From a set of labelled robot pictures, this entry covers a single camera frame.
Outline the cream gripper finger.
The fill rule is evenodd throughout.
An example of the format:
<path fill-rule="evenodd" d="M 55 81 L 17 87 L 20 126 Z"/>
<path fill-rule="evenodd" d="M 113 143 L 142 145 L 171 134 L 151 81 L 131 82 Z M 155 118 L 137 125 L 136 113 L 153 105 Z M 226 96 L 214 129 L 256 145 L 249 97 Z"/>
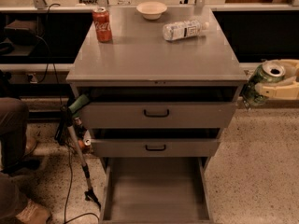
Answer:
<path fill-rule="evenodd" d="M 282 65 L 285 69 L 285 78 L 299 76 L 299 60 L 295 59 L 281 59 L 274 60 L 274 63 Z"/>
<path fill-rule="evenodd" d="M 257 83 L 255 90 L 268 98 L 298 100 L 299 77 L 289 77 L 278 83 Z"/>

